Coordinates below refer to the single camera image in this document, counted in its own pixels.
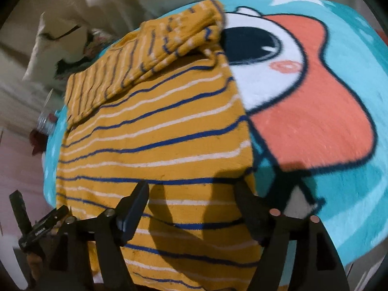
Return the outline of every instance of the turquoise blanket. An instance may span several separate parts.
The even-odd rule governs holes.
[[[220,1],[257,192],[287,215],[317,214],[345,265],[388,234],[388,47],[341,4]],[[65,114],[47,146],[44,190],[53,206]]]

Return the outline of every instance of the metal screw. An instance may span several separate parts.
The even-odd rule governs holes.
[[[276,208],[272,208],[272,209],[269,211],[269,213],[270,213],[271,215],[273,215],[274,217],[278,217],[279,215],[282,214],[282,213],[280,212],[280,210],[279,210],[279,209],[276,209]]]
[[[66,223],[66,224],[71,224],[71,223],[73,223],[73,222],[76,221],[76,220],[77,220],[76,217],[73,217],[73,216],[67,217],[66,220],[65,220],[65,223]]]
[[[115,214],[115,211],[114,211],[114,209],[112,209],[112,208],[106,209],[106,210],[104,211],[104,215],[106,215],[107,217],[111,217],[111,216],[113,216],[114,214]]]
[[[314,222],[314,223],[319,223],[320,222],[320,218],[317,217],[316,215],[312,215],[310,217],[310,220],[311,220],[311,222]]]

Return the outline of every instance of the black pupil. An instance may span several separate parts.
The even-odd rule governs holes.
[[[220,43],[230,65],[269,60],[281,50],[280,40],[275,35],[257,27],[224,29]]]

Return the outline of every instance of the red object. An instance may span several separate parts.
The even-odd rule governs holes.
[[[45,152],[47,148],[48,139],[48,136],[40,133],[36,129],[33,129],[30,132],[29,136],[30,144],[34,147],[34,149],[32,150],[32,155]]]
[[[48,114],[48,120],[49,120],[50,122],[53,122],[54,124],[56,124],[57,121],[58,121],[58,117],[55,116],[53,113],[49,113],[49,114]]]
[[[383,42],[385,42],[388,46],[388,37],[383,31],[377,31]]]

